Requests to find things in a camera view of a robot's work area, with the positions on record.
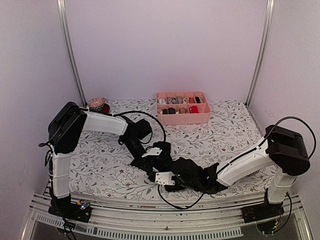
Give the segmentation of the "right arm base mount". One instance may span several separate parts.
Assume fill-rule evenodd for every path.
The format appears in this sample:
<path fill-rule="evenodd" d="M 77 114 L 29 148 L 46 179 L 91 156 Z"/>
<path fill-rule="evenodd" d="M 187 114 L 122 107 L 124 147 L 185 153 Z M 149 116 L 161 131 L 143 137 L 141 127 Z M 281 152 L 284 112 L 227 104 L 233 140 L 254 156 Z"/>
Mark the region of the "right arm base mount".
<path fill-rule="evenodd" d="M 245 206 L 240 210 L 245 223 L 279 217 L 284 213 L 283 202 L 271 203 L 268 198 L 262 203 Z"/>

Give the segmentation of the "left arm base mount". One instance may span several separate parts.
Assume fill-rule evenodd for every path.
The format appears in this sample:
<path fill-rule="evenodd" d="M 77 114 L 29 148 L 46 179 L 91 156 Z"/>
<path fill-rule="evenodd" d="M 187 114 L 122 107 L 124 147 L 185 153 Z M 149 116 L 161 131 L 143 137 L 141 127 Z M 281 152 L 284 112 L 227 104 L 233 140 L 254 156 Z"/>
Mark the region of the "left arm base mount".
<path fill-rule="evenodd" d="M 88 223 L 91 217 L 92 208 L 86 201 L 80 200 L 77 203 L 71 202 L 71 196 L 64 198 L 51 198 L 48 213 L 65 219 Z"/>

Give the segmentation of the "black underwear beige waistband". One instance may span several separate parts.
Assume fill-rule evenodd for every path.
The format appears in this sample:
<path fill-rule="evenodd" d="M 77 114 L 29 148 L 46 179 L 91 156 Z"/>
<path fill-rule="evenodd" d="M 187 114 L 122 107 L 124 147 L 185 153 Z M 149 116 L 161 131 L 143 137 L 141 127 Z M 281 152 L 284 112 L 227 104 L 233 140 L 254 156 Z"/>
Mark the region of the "black underwear beige waistband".
<path fill-rule="evenodd" d="M 195 97 L 195 101 L 196 101 L 197 104 L 202 104 L 203 103 L 202 99 L 199 96 Z"/>

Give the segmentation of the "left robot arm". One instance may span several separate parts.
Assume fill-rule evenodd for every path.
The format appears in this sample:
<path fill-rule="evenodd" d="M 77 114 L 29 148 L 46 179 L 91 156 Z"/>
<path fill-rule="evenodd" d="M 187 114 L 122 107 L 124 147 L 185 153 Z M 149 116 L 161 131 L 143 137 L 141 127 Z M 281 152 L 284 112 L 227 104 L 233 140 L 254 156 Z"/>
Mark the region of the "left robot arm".
<path fill-rule="evenodd" d="M 151 133 L 150 124 L 142 119 L 134 122 L 125 112 L 118 114 L 100 113 L 68 102 L 48 126 L 48 140 L 39 143 L 39 147 L 48 147 L 51 154 L 51 191 L 58 199 L 55 209 L 63 216 L 74 213 L 74 205 L 65 198 L 70 196 L 70 161 L 83 132 L 100 132 L 119 137 L 135 160 L 158 157 L 162 149 L 157 146 L 145 149 L 142 139 Z"/>

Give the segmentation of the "pink divided storage box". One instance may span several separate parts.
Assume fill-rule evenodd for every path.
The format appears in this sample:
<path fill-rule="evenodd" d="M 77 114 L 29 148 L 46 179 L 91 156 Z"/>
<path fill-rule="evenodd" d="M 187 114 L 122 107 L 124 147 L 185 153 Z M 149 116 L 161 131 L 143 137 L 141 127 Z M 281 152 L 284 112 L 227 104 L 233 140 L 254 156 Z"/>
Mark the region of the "pink divided storage box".
<path fill-rule="evenodd" d="M 155 111 L 163 125 L 207 123 L 211 107 L 202 91 L 158 92 L 155 96 Z"/>

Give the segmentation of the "black underwear white lettering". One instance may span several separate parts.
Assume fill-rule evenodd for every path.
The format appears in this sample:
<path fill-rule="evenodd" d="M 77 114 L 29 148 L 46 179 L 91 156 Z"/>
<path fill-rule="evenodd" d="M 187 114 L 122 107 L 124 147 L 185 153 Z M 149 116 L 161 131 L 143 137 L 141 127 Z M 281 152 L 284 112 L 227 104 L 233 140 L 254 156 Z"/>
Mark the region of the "black underwear white lettering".
<path fill-rule="evenodd" d="M 166 141 L 155 142 L 153 148 L 159 148 L 159 155 L 150 155 L 145 158 L 146 174 L 151 182 L 155 182 L 156 173 L 170 172 L 172 166 L 171 143 Z"/>

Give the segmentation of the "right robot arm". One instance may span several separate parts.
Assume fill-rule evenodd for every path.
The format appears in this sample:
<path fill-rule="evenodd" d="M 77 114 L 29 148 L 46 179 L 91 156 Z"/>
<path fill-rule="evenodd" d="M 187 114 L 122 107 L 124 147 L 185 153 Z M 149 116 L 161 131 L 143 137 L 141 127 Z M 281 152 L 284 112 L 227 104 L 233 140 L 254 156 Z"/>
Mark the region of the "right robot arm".
<path fill-rule="evenodd" d="M 283 117 L 265 129 L 264 137 L 255 146 L 228 161 L 201 168 L 191 159 L 180 158 L 172 162 L 170 171 L 158 172 L 156 180 L 166 187 L 186 185 L 203 195 L 214 195 L 260 169 L 276 166 L 272 184 L 265 191 L 266 200 L 258 208 L 262 218 L 269 218 L 283 203 L 296 178 L 310 169 L 310 159 L 315 153 L 314 150 L 307 153 L 300 133 L 279 126 L 290 119 L 305 124 L 296 116 Z"/>

